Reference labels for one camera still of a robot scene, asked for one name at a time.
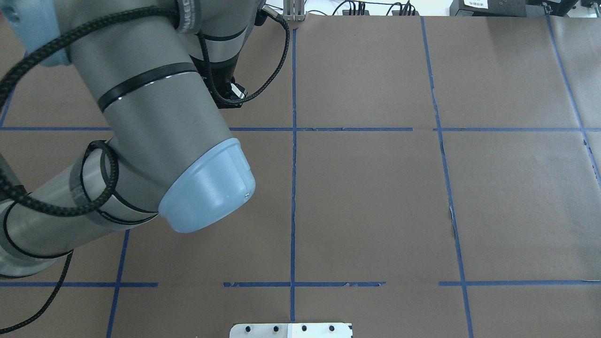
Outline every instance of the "metal plate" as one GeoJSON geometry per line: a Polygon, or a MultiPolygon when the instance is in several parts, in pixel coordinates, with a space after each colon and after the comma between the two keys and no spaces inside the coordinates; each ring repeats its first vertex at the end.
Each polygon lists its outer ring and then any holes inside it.
{"type": "Polygon", "coordinates": [[[347,323],[236,324],[230,338],[352,338],[353,325],[347,323]]]}

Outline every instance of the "metal bracket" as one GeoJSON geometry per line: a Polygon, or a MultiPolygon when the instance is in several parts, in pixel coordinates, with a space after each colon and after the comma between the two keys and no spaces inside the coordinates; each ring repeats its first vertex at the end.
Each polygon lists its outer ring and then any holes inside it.
{"type": "Polygon", "coordinates": [[[305,0],[284,0],[284,19],[305,21],[305,0]]]}
{"type": "Polygon", "coordinates": [[[236,324],[230,338],[352,338],[347,323],[236,324]]]}

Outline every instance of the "wire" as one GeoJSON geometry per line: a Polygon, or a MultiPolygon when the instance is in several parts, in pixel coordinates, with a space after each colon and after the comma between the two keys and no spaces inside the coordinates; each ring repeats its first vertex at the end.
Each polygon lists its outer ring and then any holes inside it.
{"type": "Polygon", "coordinates": [[[403,4],[401,4],[400,2],[395,2],[395,3],[393,3],[392,5],[390,5],[390,7],[388,8],[388,11],[386,12],[386,15],[389,15],[389,14],[390,14],[390,11],[392,10],[392,8],[393,8],[394,6],[396,6],[396,5],[398,5],[398,6],[400,7],[400,8],[398,9],[399,11],[402,11],[402,10],[403,10],[403,4]]]}
{"type": "MultiPolygon", "coordinates": [[[[168,16],[174,18],[175,20],[179,18],[177,10],[166,7],[150,6],[123,11],[121,13],[103,16],[89,21],[81,26],[77,26],[76,28],[64,33],[44,46],[36,49],[34,52],[13,66],[13,68],[11,68],[8,73],[4,75],[2,80],[0,80],[0,111],[2,111],[10,93],[15,88],[19,80],[23,78],[25,74],[27,74],[33,67],[40,64],[40,62],[45,60],[50,55],[61,50],[62,48],[65,48],[80,38],[104,27],[113,25],[115,23],[131,21],[148,16],[168,16]]],[[[90,212],[100,209],[100,207],[102,207],[115,192],[117,180],[119,179],[119,166],[115,150],[109,147],[106,143],[102,141],[96,141],[91,145],[93,145],[94,148],[101,149],[103,154],[108,157],[110,164],[110,175],[107,179],[106,187],[97,199],[78,207],[55,206],[31,197],[22,191],[22,189],[15,188],[7,175],[4,173],[4,170],[1,168],[0,191],[6,194],[8,198],[14,200],[16,203],[21,204],[24,207],[52,216],[76,217],[89,214],[90,212]]]]}
{"type": "Polygon", "coordinates": [[[345,0],[343,2],[341,2],[340,4],[338,4],[338,6],[336,7],[336,9],[334,10],[334,12],[332,13],[332,15],[336,15],[336,12],[338,11],[338,9],[340,9],[340,7],[342,7],[342,5],[344,5],[345,3],[350,2],[353,5],[353,11],[356,11],[357,8],[355,7],[355,2],[351,1],[351,0],[345,0]]]}
{"type": "Polygon", "coordinates": [[[58,294],[58,291],[61,289],[61,286],[63,286],[63,282],[65,282],[65,277],[67,276],[67,271],[69,270],[69,265],[71,264],[71,258],[73,258],[73,250],[70,251],[69,254],[67,255],[67,259],[65,260],[65,265],[63,266],[63,272],[61,273],[61,276],[58,279],[58,282],[56,283],[54,290],[50,294],[50,297],[48,297],[48,300],[46,300],[44,305],[42,305],[41,309],[38,312],[36,312],[33,316],[29,317],[28,319],[26,319],[16,325],[13,325],[13,326],[7,327],[7,328],[0,328],[0,334],[7,334],[9,332],[13,332],[15,330],[18,330],[24,326],[27,326],[27,325],[33,323],[48,309],[48,307],[50,307],[50,304],[52,303],[52,301],[58,294]]]}
{"type": "Polygon", "coordinates": [[[326,14],[326,13],[324,13],[324,12],[322,12],[322,11],[318,11],[318,10],[310,10],[310,11],[307,11],[307,13],[310,13],[310,12],[317,12],[317,13],[321,13],[321,14],[323,14],[323,15],[327,16],[327,14],[326,14]]]}
{"type": "Polygon", "coordinates": [[[284,10],[283,8],[281,8],[281,7],[278,7],[278,6],[274,6],[274,5],[270,5],[270,4],[266,4],[266,5],[267,5],[267,6],[269,6],[269,7],[275,8],[275,9],[277,9],[277,10],[281,10],[281,11],[283,11],[283,10],[284,10]]]}
{"type": "Polygon", "coordinates": [[[244,99],[228,100],[228,99],[224,99],[221,96],[221,94],[219,94],[219,91],[215,87],[215,82],[213,80],[213,72],[211,69],[211,61],[209,60],[209,49],[207,48],[207,40],[205,39],[202,30],[200,32],[198,32],[197,35],[198,35],[198,39],[200,41],[200,49],[203,52],[203,61],[204,61],[203,64],[204,64],[205,71],[207,72],[207,80],[209,82],[209,91],[214,95],[214,98],[217,101],[224,103],[226,105],[239,105],[239,104],[242,104],[242,103],[245,103],[245,102],[248,102],[248,101],[254,99],[255,97],[259,96],[259,94],[261,94],[265,90],[265,88],[267,88],[267,86],[269,86],[269,84],[271,84],[271,82],[278,75],[278,73],[282,69],[282,67],[284,67],[284,63],[286,62],[286,56],[288,55],[288,46],[290,44],[290,28],[288,27],[288,23],[286,22],[286,20],[283,17],[281,17],[281,16],[273,17],[269,14],[267,14],[267,15],[270,18],[272,18],[275,22],[279,23],[286,31],[286,42],[284,45],[284,52],[282,53],[282,58],[279,61],[278,67],[276,67],[276,69],[273,71],[273,73],[271,74],[269,79],[267,79],[267,81],[261,86],[261,88],[259,88],[254,94],[249,95],[249,96],[245,97],[244,99]]]}

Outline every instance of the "white label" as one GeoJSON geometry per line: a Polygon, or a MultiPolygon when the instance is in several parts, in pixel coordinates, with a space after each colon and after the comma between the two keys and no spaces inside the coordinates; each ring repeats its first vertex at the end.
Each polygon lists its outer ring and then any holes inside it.
{"type": "Polygon", "coordinates": [[[488,0],[463,0],[466,6],[488,9],[488,0]]]}

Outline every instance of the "black band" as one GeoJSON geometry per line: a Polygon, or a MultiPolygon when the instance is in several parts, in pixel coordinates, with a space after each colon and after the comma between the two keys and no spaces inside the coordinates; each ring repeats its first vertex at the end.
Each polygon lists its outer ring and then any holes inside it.
{"type": "MultiPolygon", "coordinates": [[[[105,164],[105,157],[101,156],[100,157],[100,175],[102,176],[102,180],[105,181],[105,184],[107,184],[107,181],[109,179],[109,173],[106,172],[106,164],[105,164]]],[[[137,212],[143,212],[145,214],[156,214],[158,213],[158,211],[148,211],[148,210],[144,210],[141,209],[131,203],[129,203],[125,198],[123,198],[123,196],[121,196],[117,190],[115,189],[115,191],[113,192],[113,196],[115,196],[115,198],[121,202],[121,204],[125,205],[126,207],[128,207],[131,210],[135,210],[137,212]]]]}
{"type": "Polygon", "coordinates": [[[246,31],[246,28],[244,28],[243,30],[239,31],[238,33],[235,33],[234,35],[230,35],[230,36],[212,36],[212,35],[208,35],[205,34],[204,38],[207,40],[211,40],[211,41],[230,41],[234,38],[239,37],[240,35],[242,35],[242,33],[244,33],[246,31]]]}
{"type": "Polygon", "coordinates": [[[13,239],[10,238],[10,235],[8,234],[8,214],[10,213],[10,211],[13,209],[13,207],[16,204],[17,203],[15,202],[15,203],[11,204],[8,207],[8,209],[6,209],[6,213],[4,214],[4,221],[3,221],[4,224],[2,225],[2,227],[4,228],[4,236],[6,236],[6,239],[8,240],[8,243],[10,243],[10,245],[12,245],[13,248],[15,248],[18,252],[20,252],[20,253],[22,253],[22,254],[24,254],[26,256],[33,257],[33,258],[38,258],[38,259],[55,259],[55,258],[60,258],[60,257],[63,257],[63,256],[65,256],[65,255],[67,255],[67,254],[69,254],[71,252],[71,251],[68,251],[66,253],[61,253],[61,254],[57,254],[57,255],[53,255],[53,256],[38,256],[36,254],[29,253],[29,252],[27,252],[27,251],[19,248],[17,246],[17,244],[15,242],[13,242],[13,239]]]}
{"type": "Polygon", "coordinates": [[[7,276],[7,275],[0,274],[0,278],[4,278],[4,279],[19,279],[19,278],[25,278],[25,277],[29,277],[29,276],[33,276],[33,275],[7,276]]]}
{"type": "Polygon", "coordinates": [[[98,106],[100,107],[100,110],[104,112],[106,107],[108,107],[111,103],[140,87],[143,87],[153,81],[164,79],[170,75],[189,72],[198,72],[196,70],[196,66],[190,62],[167,64],[165,66],[151,69],[114,86],[98,99],[98,106]]]}
{"type": "MultiPolygon", "coordinates": [[[[92,143],[90,143],[90,145],[88,145],[88,148],[86,149],[86,151],[84,153],[84,156],[82,157],[81,169],[79,170],[79,185],[81,186],[81,190],[84,193],[84,196],[85,196],[85,198],[88,201],[91,201],[92,199],[90,198],[90,195],[88,195],[88,191],[85,189],[85,184],[84,184],[84,165],[85,165],[85,161],[88,159],[89,155],[92,153],[93,150],[96,149],[96,147],[93,146],[93,143],[94,142],[92,142],[92,143]]],[[[102,180],[106,184],[106,179],[105,179],[105,165],[104,165],[104,161],[103,161],[104,158],[105,158],[105,152],[104,152],[104,150],[102,150],[102,154],[100,154],[100,172],[101,172],[102,180]]],[[[144,218],[143,220],[126,221],[126,220],[122,220],[119,217],[115,217],[115,216],[109,214],[106,211],[102,211],[100,208],[98,208],[96,210],[96,212],[100,216],[102,216],[102,218],[104,218],[104,219],[106,219],[106,220],[108,220],[110,222],[121,224],[121,225],[124,225],[124,226],[137,226],[138,224],[142,224],[144,222],[150,221],[154,217],[156,217],[156,214],[154,214],[154,215],[151,215],[150,217],[144,218]]]]}

